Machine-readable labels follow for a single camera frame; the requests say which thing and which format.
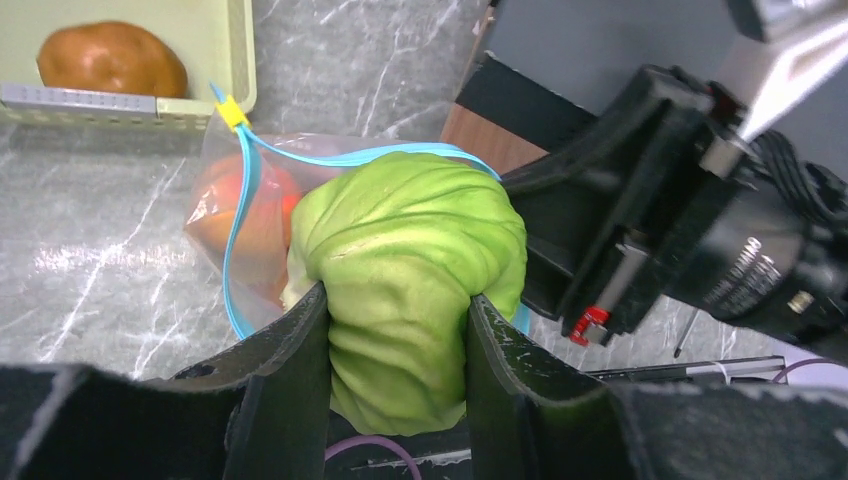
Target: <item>potato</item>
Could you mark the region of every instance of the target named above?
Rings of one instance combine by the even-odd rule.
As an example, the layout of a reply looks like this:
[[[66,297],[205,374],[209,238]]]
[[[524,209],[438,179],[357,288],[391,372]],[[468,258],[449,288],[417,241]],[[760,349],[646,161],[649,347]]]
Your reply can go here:
[[[177,55],[147,30],[100,22],[53,32],[38,53],[47,87],[185,98],[188,78]]]

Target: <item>plastic tray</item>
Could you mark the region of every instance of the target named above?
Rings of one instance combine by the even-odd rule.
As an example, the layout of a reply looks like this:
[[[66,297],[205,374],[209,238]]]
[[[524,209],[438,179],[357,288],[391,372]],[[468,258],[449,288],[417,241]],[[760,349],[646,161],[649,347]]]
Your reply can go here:
[[[44,40],[105,20],[139,25],[171,47],[188,72],[189,98],[44,87],[35,62]],[[0,121],[203,130],[214,110],[210,81],[245,112],[256,102],[250,0],[8,0],[0,1],[0,31],[9,39],[0,48]]]

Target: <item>purple cable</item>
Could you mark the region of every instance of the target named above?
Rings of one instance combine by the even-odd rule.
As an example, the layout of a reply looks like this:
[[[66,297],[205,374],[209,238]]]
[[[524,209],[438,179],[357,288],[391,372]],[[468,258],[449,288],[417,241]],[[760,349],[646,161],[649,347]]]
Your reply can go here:
[[[784,368],[783,370],[781,370],[780,373],[778,373],[777,375],[775,375],[774,378],[771,379],[771,383],[780,382],[781,380],[786,378],[786,376],[789,375],[789,373],[791,373],[795,369],[798,369],[798,368],[801,368],[801,367],[806,367],[807,365],[817,365],[817,364],[836,365],[836,366],[839,366],[839,367],[844,366],[841,363],[837,363],[837,362],[834,362],[833,360],[828,360],[826,358],[808,358],[807,360],[801,360],[801,361],[795,362],[792,365],[789,365],[786,368]]]
[[[353,447],[358,447],[360,445],[379,445],[384,448],[388,448],[389,450],[396,453],[404,462],[406,462],[407,468],[412,472],[412,478],[415,480],[421,480],[421,471],[418,470],[418,465],[415,464],[415,460],[412,459],[412,455],[409,454],[406,450],[403,449],[400,445],[395,443],[388,438],[380,437],[378,435],[360,435],[358,437],[351,437],[345,440],[342,440],[339,443],[331,446],[324,452],[324,461],[335,457],[339,453],[348,450]]]

